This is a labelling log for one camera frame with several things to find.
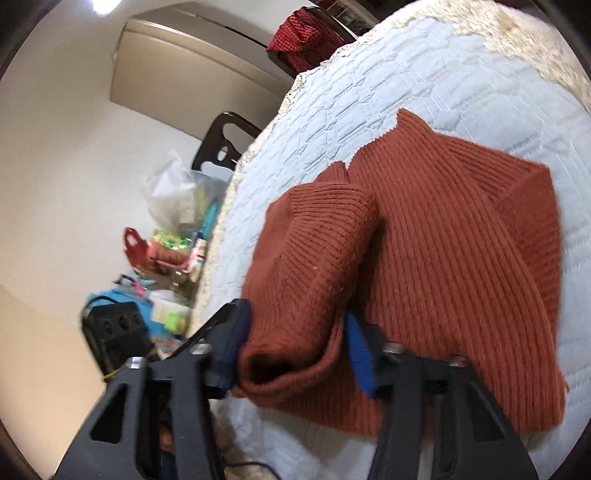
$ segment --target lace trim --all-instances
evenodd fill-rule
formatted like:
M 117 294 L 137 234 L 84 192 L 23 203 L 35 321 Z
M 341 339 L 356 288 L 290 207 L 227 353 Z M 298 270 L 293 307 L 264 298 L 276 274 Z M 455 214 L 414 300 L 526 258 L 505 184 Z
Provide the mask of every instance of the lace trim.
M 491 0 L 418 0 L 398 10 L 376 25 L 356 42 L 338 49 L 331 59 L 324 61 L 324 68 L 332 59 L 349 55 L 360 44 L 371 44 L 382 39 L 393 28 L 407 25 L 411 20 L 435 18 L 443 23 L 453 24 L 458 35 L 479 34 L 486 38 L 485 47 L 505 57 L 517 56 L 527 60 L 551 82 L 556 82 L 570 91 L 591 112 L 591 82 L 581 64 L 562 38 L 560 33 L 537 18 L 512 8 L 496 4 Z M 225 236 L 225 223 L 234 204 L 238 186 L 242 182 L 250 162 L 258 155 L 271 134 L 275 124 L 290 109 L 295 97 L 304 86 L 308 75 L 314 70 L 300 73 L 287 93 L 277 116 L 263 130 L 242 156 L 232 177 L 226 200 L 220 210 L 217 226 L 209 246 L 207 261 L 197 292 L 193 310 L 190 334 L 196 332 L 207 319 L 204 311 L 211 294 L 212 275 L 219 265 L 219 255 Z

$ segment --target clear plastic bag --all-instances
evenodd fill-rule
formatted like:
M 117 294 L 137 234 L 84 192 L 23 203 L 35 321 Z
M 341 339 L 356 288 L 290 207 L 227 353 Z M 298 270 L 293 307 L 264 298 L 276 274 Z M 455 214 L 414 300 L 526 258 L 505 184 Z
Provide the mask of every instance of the clear plastic bag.
M 200 171 L 189 170 L 177 153 L 144 184 L 148 210 L 160 228 L 191 236 L 202 226 L 213 202 L 221 204 L 228 184 Z

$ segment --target red checkered cloth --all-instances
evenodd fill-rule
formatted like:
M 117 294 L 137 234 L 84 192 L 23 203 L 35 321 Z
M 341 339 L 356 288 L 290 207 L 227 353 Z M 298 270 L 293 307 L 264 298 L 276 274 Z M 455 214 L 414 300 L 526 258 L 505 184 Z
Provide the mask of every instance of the red checkered cloth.
M 343 45 L 330 26 L 302 7 L 275 32 L 267 51 L 276 51 L 281 61 L 301 73 L 316 68 Z

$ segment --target ribbed fabric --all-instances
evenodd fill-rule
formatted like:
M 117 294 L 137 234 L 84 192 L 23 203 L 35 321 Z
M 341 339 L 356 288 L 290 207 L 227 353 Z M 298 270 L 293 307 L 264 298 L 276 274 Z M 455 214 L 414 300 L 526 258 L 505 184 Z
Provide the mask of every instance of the ribbed fabric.
M 401 110 L 348 171 L 333 164 L 269 208 L 243 287 L 254 319 L 241 393 L 376 434 L 379 408 L 355 387 L 342 349 L 356 286 L 388 340 L 429 358 L 468 356 L 518 432 L 547 430 L 565 402 L 560 251 L 547 167 L 435 134 Z

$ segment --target mattress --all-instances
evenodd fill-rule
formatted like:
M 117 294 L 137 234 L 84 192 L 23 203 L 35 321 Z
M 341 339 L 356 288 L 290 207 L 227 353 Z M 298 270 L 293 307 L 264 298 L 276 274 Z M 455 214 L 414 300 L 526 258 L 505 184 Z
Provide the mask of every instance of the mattress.
M 268 205 L 331 162 L 349 164 L 361 146 L 395 126 L 399 108 L 438 132 L 542 162 L 551 170 L 561 213 L 557 354 L 569 391 L 562 424 L 524 442 L 540 478 L 549 478 L 591 417 L 591 86 L 579 68 L 543 22 L 491 2 L 429 0 L 402 9 L 299 75 L 236 168 L 193 328 L 240 295 Z M 373 438 L 244 399 L 225 399 L 215 409 L 234 461 L 266 462 L 284 480 L 367 476 Z

